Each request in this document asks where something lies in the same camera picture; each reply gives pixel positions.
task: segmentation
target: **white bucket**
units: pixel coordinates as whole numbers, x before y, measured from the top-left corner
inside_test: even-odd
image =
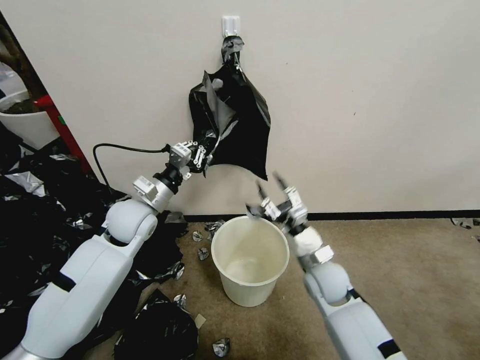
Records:
[[[218,229],[211,242],[211,257],[230,300],[254,307],[272,293],[287,268],[290,251],[287,239],[275,225],[240,216]]]

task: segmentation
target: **white adhesive hook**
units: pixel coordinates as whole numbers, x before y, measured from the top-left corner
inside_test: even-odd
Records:
[[[222,16],[221,33],[224,38],[240,34],[240,16]]]

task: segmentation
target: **white wall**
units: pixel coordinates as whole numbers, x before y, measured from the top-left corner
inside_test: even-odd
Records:
[[[480,208],[476,0],[0,4],[90,160],[100,142],[190,138],[189,90],[220,65],[221,16],[240,15],[242,67],[272,118],[267,171],[310,211]],[[116,149],[100,158],[128,192],[165,162]],[[254,177],[224,165],[189,180],[172,206],[241,213],[255,199]]]

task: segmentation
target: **black cable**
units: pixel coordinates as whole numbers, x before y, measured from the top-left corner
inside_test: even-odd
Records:
[[[110,195],[112,195],[112,188],[110,187],[110,184],[107,180],[107,177],[105,176],[105,173],[100,166],[99,159],[97,158],[97,149],[101,147],[108,147],[108,148],[116,148],[116,149],[122,149],[122,150],[128,150],[128,151],[133,151],[137,153],[150,153],[150,154],[157,154],[157,153],[169,153],[170,152],[170,145],[165,145],[163,149],[160,150],[146,150],[146,149],[139,149],[136,147],[128,147],[128,146],[123,146],[123,145],[117,145],[117,144],[112,144],[112,143],[107,143],[107,142],[102,142],[93,147],[93,158],[95,159],[96,166],[98,167],[98,171],[100,171],[100,175],[105,182],[106,187],[108,188],[108,192]]]

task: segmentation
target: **black stripe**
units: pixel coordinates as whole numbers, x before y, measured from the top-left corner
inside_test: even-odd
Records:
[[[185,215],[189,223],[230,220],[241,214]],[[386,219],[449,219],[480,218],[478,210],[432,210],[432,211],[372,211],[372,212],[309,212],[308,220],[386,220]]]
[[[106,230],[107,230],[106,227],[100,227],[95,235],[102,236]]]
[[[360,298],[364,303],[368,304],[367,300],[365,300],[365,299],[363,298],[363,296],[360,295],[360,294],[357,292],[357,290],[355,290],[354,288],[351,289],[351,290],[348,290],[348,293],[349,293],[351,296],[353,296],[354,299]]]
[[[67,293],[74,288],[75,281],[69,278],[67,275],[62,274],[60,271],[58,275],[53,279],[53,284],[57,285],[60,289],[65,290]]]
[[[377,346],[378,350],[380,350],[381,354],[385,359],[388,359],[392,355],[399,353],[401,350],[395,340],[390,339],[388,341],[382,342],[380,345]]]

